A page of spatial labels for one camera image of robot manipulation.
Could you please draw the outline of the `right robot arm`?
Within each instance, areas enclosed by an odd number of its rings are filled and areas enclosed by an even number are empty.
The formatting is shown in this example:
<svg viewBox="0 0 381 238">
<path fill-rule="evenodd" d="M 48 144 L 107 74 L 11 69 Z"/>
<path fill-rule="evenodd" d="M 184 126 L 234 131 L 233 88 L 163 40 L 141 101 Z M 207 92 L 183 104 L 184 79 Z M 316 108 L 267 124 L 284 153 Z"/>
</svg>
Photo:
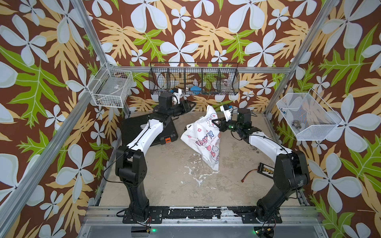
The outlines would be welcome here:
<svg viewBox="0 0 381 238">
<path fill-rule="evenodd" d="M 249 109 L 238 109 L 237 119 L 232 119 L 233 109 L 221 106 L 224 117 L 213 119 L 221 132 L 236 132 L 242 140 L 263 152 L 274 163 L 273 186 L 269 192 L 258 200 L 252 213 L 259 222 L 265 223 L 274 219 L 280 206 L 288 198 L 298 193 L 310 181 L 306 156 L 301 151 L 293 151 L 266 136 L 264 132 L 252 125 L 252 112 Z"/>
</svg>

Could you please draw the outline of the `white cartoon print pouch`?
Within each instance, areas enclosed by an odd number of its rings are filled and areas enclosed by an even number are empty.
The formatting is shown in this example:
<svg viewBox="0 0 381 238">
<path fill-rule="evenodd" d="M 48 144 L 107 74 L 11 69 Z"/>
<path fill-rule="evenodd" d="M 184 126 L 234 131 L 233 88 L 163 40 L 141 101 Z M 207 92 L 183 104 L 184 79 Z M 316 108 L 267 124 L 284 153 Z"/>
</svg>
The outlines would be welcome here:
<svg viewBox="0 0 381 238">
<path fill-rule="evenodd" d="M 219 170 L 220 131 L 212 122 L 217 119 L 217 113 L 212 106 L 207 106 L 206 115 L 186 126 L 181 136 L 187 146 L 201 155 L 202 160 L 214 171 Z"/>
</svg>

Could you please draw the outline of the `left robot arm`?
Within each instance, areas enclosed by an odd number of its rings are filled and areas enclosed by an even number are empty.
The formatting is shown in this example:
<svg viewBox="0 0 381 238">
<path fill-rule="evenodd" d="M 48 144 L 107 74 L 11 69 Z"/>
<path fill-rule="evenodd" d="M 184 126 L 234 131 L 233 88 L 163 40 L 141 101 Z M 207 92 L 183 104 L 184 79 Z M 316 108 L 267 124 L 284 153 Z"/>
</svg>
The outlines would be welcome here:
<svg viewBox="0 0 381 238">
<path fill-rule="evenodd" d="M 147 174 L 145 155 L 148 149 L 165 128 L 173 123 L 172 117 L 184 115 L 196 106 L 195 102 L 181 101 L 180 95 L 180 91 L 161 93 L 159 104 L 147 116 L 145 128 L 128 145 L 117 149 L 115 173 L 126 186 L 130 197 L 125 217 L 136 224 L 146 225 L 151 220 L 149 199 L 143 184 Z"/>
</svg>

